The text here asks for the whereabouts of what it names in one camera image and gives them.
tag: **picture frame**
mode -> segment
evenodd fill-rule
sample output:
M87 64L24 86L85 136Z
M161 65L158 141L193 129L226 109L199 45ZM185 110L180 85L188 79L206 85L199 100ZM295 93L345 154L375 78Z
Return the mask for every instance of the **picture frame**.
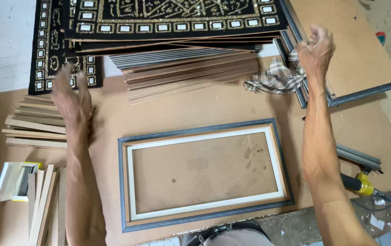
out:
M265 133L277 192L138 214L133 182L133 150ZM224 217L294 204L285 160L273 118L154 133L118 139L122 233Z

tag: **empty picture frame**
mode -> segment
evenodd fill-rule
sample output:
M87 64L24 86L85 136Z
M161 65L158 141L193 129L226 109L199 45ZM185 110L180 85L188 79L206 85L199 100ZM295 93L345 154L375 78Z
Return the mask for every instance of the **empty picture frame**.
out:
M122 232L294 204L274 119L118 139Z

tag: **wooden stick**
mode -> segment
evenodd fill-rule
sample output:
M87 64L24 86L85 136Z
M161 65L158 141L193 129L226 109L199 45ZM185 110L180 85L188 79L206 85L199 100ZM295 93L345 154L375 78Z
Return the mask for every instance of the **wooden stick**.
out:
M196 69L200 67L209 67L209 66L214 66L218 64L225 64L229 62L234 62L238 60L247 60L247 59L252 59L256 58L257 54L256 53L248 53L248 54L242 54L242 55L237 55L237 56L229 56L229 57L224 57L224 58L218 58L218 59L213 59L213 60L206 60L206 61L201 61L201 62L196 62L196 63L191 63L191 64L184 64L180 66L175 66L175 67L166 67L163 69L156 69L156 70L150 70L150 71L145 71L145 72L140 72L140 73L135 73L135 74L128 74L126 79L127 81L133 80L133 79L138 79L138 78L145 78L145 77L152 77L152 76L157 76L161 74L171 74L174 72L178 71L186 71L186 70L191 70L191 69Z
M8 137L30 137L30 138L49 138L49 139L61 139L66 140L65 134L48 133L48 132L36 132L36 131L20 131L12 129L2 129L2 132L7 133Z
M57 219L57 246L65 246L65 177L67 169L59 169L59 206Z
M30 229L32 228L33 211L36 202L36 173L29 173L28 177L29 188L27 190L27 196L29 198L29 237Z
M144 88L144 87L149 87L153 85L161 85L161 84L166 84L170 82L175 82L175 81L181 81L181 80L186 80L190 78L196 78L196 77L202 77L210 74L218 74L222 72L227 72L227 71L232 71L244 67L249 67L250 65L254 65L255 59L249 59L249 60L244 60L244 61L238 61L242 62L241 64L233 65L233 66L226 66L226 67L220 67L220 68L215 68L215 69L209 69L209 68L204 68L202 71L194 72L194 73L187 73L187 74L182 74L182 75L177 75L177 76L170 76L170 77L165 77L162 79L155 79L151 81L144 81L144 82L139 82L135 84L130 84L127 85L128 90L133 90L133 89L139 89L139 88Z
M24 101L19 102L18 106L57 111L57 107L54 103L42 102L37 100L25 99Z
M23 121L23 120L14 120L13 115L7 116L5 124L10 125L10 126L19 126L19 127L30 128L30 129L37 129L37 130L41 130L41 131L56 132L56 133L61 133L61 134L66 133L65 127L50 126L50 125L33 123L33 122L28 122L28 121Z
M157 85L157 86L153 86L153 87L147 87L147 88L142 88L142 89L138 89L138 90L128 91L127 97L129 98L129 100L132 100L132 99L141 98L144 96L153 95L153 94L160 93L160 92L175 90L177 88L190 86L193 84L199 84L204 81L215 81L215 80L220 80L220 79L224 79L224 78L234 77L234 76L237 76L240 74L248 73L253 70L258 70L258 65L257 65L256 61L254 61L251 64L248 64L247 67L245 67L245 68L236 69L234 71L226 71L226 72L211 74L211 75L207 75L207 76L203 76L203 77L191 78L188 80L181 80L178 82L169 83L169 84L165 84L165 85Z
M53 200L53 209L51 211L50 215L50 226L48 227L48 237L50 240L48 240L48 246L57 246L57 242L59 240L59 190L60 186L59 184L55 184L56 187L56 193Z
M149 71L149 70L154 70L154 69L160 69L160 68L164 68L164 67L183 65L183 64L211 60L211 59L217 59L217 58L222 58L222 57L235 56L235 55L240 55L240 54L245 54L245 53L249 53L249 52L248 51L237 51L237 52L228 52L228 53L217 54L217 55L213 55L213 56L200 56L200 57L195 57L195 58L181 59L181 60L175 60L175 61L170 61L170 62L145 65L145 66L140 66L140 67L126 68L126 69L122 69L121 72L124 75L127 75L127 74L131 74L131 73L139 73L139 72L144 72L144 71Z
M13 112L19 115L44 116L44 117L62 119L61 113L59 113L59 111L53 111L53 110L35 109L35 108L28 108L28 107L16 107L13 109Z
M29 99L29 100L35 100L35 101L41 101L41 102L48 102L48 103L52 103L53 100L51 99L51 97L46 97L46 96L32 96L32 95L25 95L24 96L24 99Z
M41 227L38 236L38 246L45 246L48 236L48 227L50 225L50 215L53 210L54 197L56 195L56 185L59 181L59 172L52 172L50 187L47 194L46 203L44 204L44 213L41 221Z
M51 148L51 149L68 148L66 142L34 140L34 139L13 138L13 137L6 138L6 144L16 145L16 146L38 147L38 148Z
M32 226L30 228L30 236L29 236L29 244L30 240L32 239L33 233L35 232L36 224L38 223L38 210L39 210L39 203L41 199L41 193L42 193L42 183L44 181L44 173L43 170L38 170L38 182L36 186L36 198L35 198L35 206L33 208L33 218L32 218Z
M47 197L52 183L54 165L48 165L45 172L44 185L42 187L41 198L39 200L38 213L36 215L36 222L32 227L29 238L29 246L36 246L38 243L39 233L41 230L42 219L44 217L45 206L47 204Z
M63 119L51 119L40 116L27 116L27 115L14 115L12 117L14 120L23 120L33 123L53 125L53 126L65 126L65 121Z
M180 93L184 93L184 92L190 92L190 91L206 88L206 87L213 86L213 85L220 85L220 84L236 81L240 77L246 77L246 76L254 75L257 72L258 72L258 70L254 70L254 71L251 71L251 72L248 72L248 73L237 75L236 77L233 77L233 78L223 79L223 80L219 80L219 81L206 81L206 82L202 82L202 83L199 83L199 84L194 84L194 85L190 85L190 86L186 86L186 87L181 87L181 88L178 88L178 89L175 89L175 90L161 92L161 93L158 93L158 94L154 94L154 95L149 95L149 96L145 96L145 97L142 97L142 98L133 99L133 100L130 100L129 103L130 103L130 105L136 105L136 104L153 101L155 99L159 99L159 98L163 98L163 97L167 97L167 96L171 96L171 95L176 95L176 94L180 94Z
M243 63L247 63L247 62L249 62L249 60L239 60L239 61L230 62L227 64L219 64L219 65L210 66L210 67L201 67L201 68L187 70L187 71L175 72L172 74L163 74L163 75L147 77L147 78L142 78L142 79L135 79L135 80L127 81L127 84L131 85L134 83L139 83L139 82L144 82L144 81L151 81L151 80L157 80L157 79L162 79L162 78L171 77L171 76L195 73L195 72L204 71L204 70L210 70L210 69L215 69L215 68L220 68L220 67L227 67L227 66L232 66L232 65L237 65L237 64L243 64Z

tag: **hand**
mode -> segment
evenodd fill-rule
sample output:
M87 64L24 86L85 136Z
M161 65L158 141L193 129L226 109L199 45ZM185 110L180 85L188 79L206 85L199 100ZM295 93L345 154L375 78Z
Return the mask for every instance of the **hand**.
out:
M83 71L77 74L79 93L75 93L70 86L70 72L72 64L60 70L53 79L53 93L51 98L55 103L67 128L67 138L86 137L88 135L89 120L92 117L91 95L88 91L86 75Z
M334 38L332 33L317 25L311 25L310 29L313 42L308 45L307 42L302 41L297 45L299 61L305 69L308 81L311 80L310 83L318 81L317 86L324 88L324 78L335 51Z

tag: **checkered rag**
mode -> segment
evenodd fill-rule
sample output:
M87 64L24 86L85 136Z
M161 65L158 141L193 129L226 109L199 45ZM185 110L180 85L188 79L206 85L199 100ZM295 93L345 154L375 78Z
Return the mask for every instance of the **checkered rag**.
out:
M299 64L297 50L291 51L288 56L288 65L285 66L281 59L273 58L270 67L250 80L244 82L247 91L261 91L275 94L291 94L299 89L305 78L305 70Z

